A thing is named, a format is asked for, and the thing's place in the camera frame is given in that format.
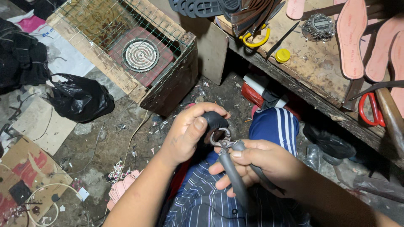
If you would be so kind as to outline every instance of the floral patterned board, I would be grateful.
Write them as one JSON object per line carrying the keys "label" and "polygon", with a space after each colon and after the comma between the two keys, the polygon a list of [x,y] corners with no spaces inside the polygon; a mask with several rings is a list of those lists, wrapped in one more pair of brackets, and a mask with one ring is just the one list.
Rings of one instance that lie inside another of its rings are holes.
{"label": "floral patterned board", "polygon": [[60,13],[105,52],[114,40],[137,24],[115,0],[72,0],[62,6]]}

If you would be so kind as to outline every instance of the yellow scissors handle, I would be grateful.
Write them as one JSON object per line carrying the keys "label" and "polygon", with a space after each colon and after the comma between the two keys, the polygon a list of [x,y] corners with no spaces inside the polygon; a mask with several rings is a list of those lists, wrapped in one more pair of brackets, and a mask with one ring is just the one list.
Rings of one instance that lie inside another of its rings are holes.
{"label": "yellow scissors handle", "polygon": [[250,43],[250,42],[247,42],[247,39],[249,38],[249,37],[251,37],[251,33],[247,33],[242,39],[243,39],[243,43],[246,45],[246,46],[248,46],[248,47],[258,47],[258,46],[262,46],[262,45],[264,45],[264,43],[266,43],[267,41],[268,41],[268,39],[269,39],[269,34],[271,33],[271,29],[270,28],[267,28],[267,34],[265,35],[265,38],[261,41],[261,42],[258,42],[258,43]]}

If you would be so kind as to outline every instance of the wooden crate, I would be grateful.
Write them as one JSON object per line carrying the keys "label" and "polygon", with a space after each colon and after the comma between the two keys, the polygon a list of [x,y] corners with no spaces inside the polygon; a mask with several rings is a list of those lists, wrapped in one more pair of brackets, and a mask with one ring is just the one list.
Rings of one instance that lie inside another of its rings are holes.
{"label": "wooden crate", "polygon": [[[166,39],[177,42],[181,51],[151,89],[143,86],[106,53],[111,40],[102,38],[108,32],[109,37],[118,37],[133,28],[135,24],[131,19],[134,13]],[[97,24],[112,22],[117,24],[113,32],[99,29],[103,25]],[[71,0],[58,8],[47,23],[144,109],[168,115],[197,82],[195,35],[185,32],[148,0],[124,0],[123,3],[116,0]]]}

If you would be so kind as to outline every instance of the red scissors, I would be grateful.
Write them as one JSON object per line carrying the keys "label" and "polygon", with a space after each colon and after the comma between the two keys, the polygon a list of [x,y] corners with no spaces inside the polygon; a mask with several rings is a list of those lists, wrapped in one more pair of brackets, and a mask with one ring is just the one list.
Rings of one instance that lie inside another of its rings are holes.
{"label": "red scissors", "polygon": [[[373,122],[370,121],[366,115],[365,112],[363,111],[363,104],[365,103],[366,97],[369,96],[369,101],[370,101],[370,106],[372,107],[372,112],[373,112]],[[371,126],[382,126],[386,127],[386,124],[384,123],[383,115],[381,114],[381,111],[379,109],[379,106],[377,105],[376,99],[375,99],[375,94],[373,92],[366,93],[362,95],[362,97],[359,100],[359,105],[358,105],[358,111],[359,115],[362,117],[362,119],[369,125]]]}

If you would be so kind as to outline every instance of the hand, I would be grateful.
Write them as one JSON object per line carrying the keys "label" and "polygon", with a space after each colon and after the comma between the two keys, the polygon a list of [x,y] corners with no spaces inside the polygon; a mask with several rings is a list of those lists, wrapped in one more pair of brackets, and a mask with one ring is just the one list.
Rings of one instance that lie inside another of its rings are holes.
{"label": "hand", "polygon": [[[302,187],[307,187],[307,179],[313,179],[316,174],[312,169],[300,162],[292,154],[282,147],[266,140],[243,139],[247,149],[244,151],[233,151],[230,149],[230,157],[233,160],[236,170],[242,177],[247,187],[255,183],[261,183],[268,191],[280,198],[295,198]],[[285,190],[282,195],[278,190],[270,190],[260,182],[260,178],[251,169],[250,164],[261,167],[264,175],[275,185]],[[217,162],[209,168],[210,174],[223,172],[223,166]],[[216,188],[221,190],[229,186],[230,180],[227,175],[216,182]],[[234,197],[236,194],[231,188],[227,195]]]}
{"label": "hand", "polygon": [[225,119],[230,117],[230,114],[217,104],[198,103],[183,110],[175,118],[161,147],[161,151],[168,154],[167,162],[173,167],[187,161],[194,154],[196,144],[208,126],[206,119],[201,116],[209,111],[215,111]]}

